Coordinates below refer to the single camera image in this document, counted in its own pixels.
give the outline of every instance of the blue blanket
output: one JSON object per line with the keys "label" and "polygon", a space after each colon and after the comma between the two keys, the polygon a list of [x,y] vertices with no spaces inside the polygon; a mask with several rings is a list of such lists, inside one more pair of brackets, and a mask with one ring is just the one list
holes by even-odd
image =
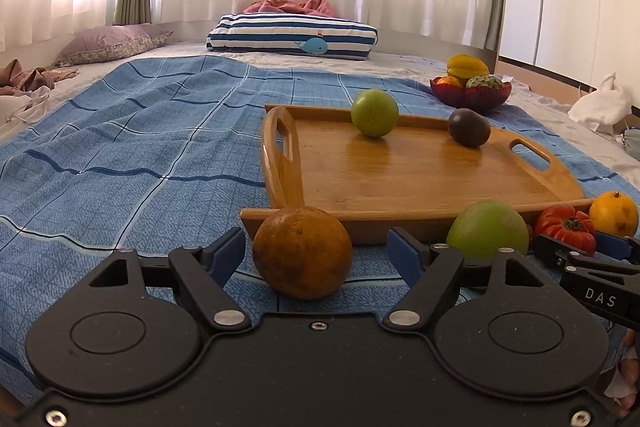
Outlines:
{"label": "blue blanket", "polygon": [[[391,92],[401,112],[451,111],[414,80],[146,58],[1,147],[0,384],[23,400],[38,392],[24,352],[28,328],[114,247],[160,255],[208,245],[240,225],[240,208],[269,206],[259,146],[266,103],[350,107],[369,87]],[[519,108],[502,106],[492,123],[554,152],[588,196],[619,189],[640,202],[620,176]],[[356,249],[348,281],[321,301],[276,295],[250,255],[225,290],[255,320],[269,310],[384,314],[407,288],[384,248],[372,247]]]}

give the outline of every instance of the striped pillow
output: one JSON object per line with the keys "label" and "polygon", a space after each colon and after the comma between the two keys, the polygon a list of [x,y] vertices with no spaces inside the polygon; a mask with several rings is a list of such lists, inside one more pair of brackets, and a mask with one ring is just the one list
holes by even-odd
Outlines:
{"label": "striped pillow", "polygon": [[378,31],[359,22],[260,12],[222,17],[207,36],[207,49],[365,60],[377,41]]}

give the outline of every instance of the yellow lemon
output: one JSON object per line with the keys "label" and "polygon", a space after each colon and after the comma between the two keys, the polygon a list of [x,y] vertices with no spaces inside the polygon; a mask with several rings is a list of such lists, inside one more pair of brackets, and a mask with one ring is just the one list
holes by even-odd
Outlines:
{"label": "yellow lemon", "polygon": [[638,231],[638,206],[618,190],[604,192],[595,198],[589,218],[598,232],[633,236]]}

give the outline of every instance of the red glass bowl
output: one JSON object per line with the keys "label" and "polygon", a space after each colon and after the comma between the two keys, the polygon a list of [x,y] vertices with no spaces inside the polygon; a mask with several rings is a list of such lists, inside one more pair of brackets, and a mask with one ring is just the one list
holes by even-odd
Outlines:
{"label": "red glass bowl", "polygon": [[500,89],[486,86],[458,87],[451,84],[436,84],[440,76],[431,79],[431,91],[442,103],[451,107],[466,107],[479,113],[495,109],[507,101],[511,94],[511,83],[503,82]]}

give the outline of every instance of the tray handle hole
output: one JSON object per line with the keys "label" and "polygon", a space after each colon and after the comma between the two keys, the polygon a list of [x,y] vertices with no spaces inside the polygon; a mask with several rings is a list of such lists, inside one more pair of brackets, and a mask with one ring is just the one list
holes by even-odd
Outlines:
{"label": "tray handle hole", "polygon": [[284,138],[282,137],[279,129],[276,131],[276,147],[280,153],[284,155]]}
{"label": "tray handle hole", "polygon": [[529,147],[522,143],[516,143],[511,150],[539,171],[545,171],[551,166],[546,158],[543,158],[536,152],[533,152]]}

